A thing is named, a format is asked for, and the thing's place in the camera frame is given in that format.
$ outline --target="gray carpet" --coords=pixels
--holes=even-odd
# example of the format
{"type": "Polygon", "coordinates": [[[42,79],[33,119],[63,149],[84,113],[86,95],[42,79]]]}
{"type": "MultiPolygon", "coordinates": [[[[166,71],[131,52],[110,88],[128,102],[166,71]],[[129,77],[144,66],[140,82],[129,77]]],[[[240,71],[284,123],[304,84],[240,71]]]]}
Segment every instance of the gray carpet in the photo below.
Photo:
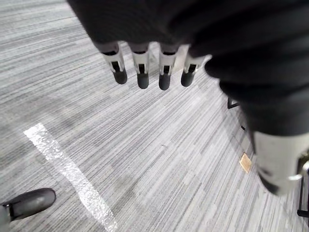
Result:
{"type": "Polygon", "coordinates": [[[184,88],[176,67],[161,91],[153,43],[150,85],[141,90],[121,43],[128,82],[117,85],[62,0],[2,0],[0,31],[0,201],[41,187],[57,193],[51,208],[12,231],[308,231],[296,215],[299,189],[277,198],[254,166],[242,170],[244,151],[255,163],[243,118],[202,69],[184,88]],[[108,205],[117,230],[24,134],[38,123],[108,205]]]}

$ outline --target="robotic hand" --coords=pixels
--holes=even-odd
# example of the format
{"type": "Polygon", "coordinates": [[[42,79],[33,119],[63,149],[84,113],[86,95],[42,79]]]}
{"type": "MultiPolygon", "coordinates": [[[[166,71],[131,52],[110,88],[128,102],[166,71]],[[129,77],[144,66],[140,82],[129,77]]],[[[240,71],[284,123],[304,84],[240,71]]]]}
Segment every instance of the robotic hand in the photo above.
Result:
{"type": "Polygon", "coordinates": [[[162,90],[179,45],[190,44],[189,86],[203,60],[245,114],[264,186],[288,192],[309,169],[309,3],[306,0],[68,0],[116,82],[126,82],[117,41],[133,53],[148,86],[148,44],[160,43],[162,90]]]}

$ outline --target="black fingertip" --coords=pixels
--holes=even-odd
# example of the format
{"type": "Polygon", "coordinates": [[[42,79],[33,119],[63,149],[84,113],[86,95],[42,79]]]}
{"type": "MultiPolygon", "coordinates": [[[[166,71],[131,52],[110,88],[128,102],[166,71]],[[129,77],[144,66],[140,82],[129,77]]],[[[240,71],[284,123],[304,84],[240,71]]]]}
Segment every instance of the black fingertip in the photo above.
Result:
{"type": "Polygon", "coordinates": [[[169,83],[170,83],[170,75],[168,74],[160,74],[159,77],[159,87],[162,90],[167,90],[169,88],[169,83]]]}
{"type": "Polygon", "coordinates": [[[149,76],[148,73],[137,74],[137,83],[142,89],[146,89],[149,85],[149,76]]]}
{"type": "Polygon", "coordinates": [[[115,81],[118,83],[118,84],[125,84],[126,81],[127,81],[127,75],[126,75],[126,70],[124,69],[122,72],[113,72],[114,74],[114,78],[115,78],[115,81]]]}
{"type": "Polygon", "coordinates": [[[185,73],[183,72],[182,74],[182,86],[184,87],[188,87],[189,85],[192,84],[193,82],[193,78],[194,78],[194,74],[193,73],[185,73]]]}

